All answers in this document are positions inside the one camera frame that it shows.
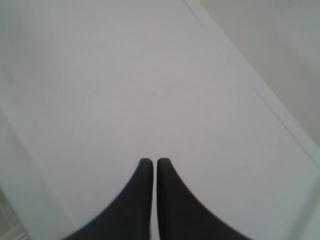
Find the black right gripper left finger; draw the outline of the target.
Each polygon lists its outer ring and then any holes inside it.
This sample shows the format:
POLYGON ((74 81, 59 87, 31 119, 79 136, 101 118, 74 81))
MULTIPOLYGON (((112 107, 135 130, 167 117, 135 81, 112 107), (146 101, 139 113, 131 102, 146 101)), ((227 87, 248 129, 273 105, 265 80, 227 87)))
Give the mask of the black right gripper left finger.
POLYGON ((67 240, 149 240, 153 199, 153 163, 142 158, 132 177, 95 219, 67 240))

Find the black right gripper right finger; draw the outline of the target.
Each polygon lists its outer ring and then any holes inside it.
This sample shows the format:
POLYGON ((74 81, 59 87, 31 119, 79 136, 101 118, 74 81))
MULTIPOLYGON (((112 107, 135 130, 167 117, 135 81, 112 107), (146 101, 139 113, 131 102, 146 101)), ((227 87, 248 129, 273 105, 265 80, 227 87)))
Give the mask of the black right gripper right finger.
POLYGON ((156 196, 161 240, 248 239, 198 201, 168 158, 157 161, 156 196))

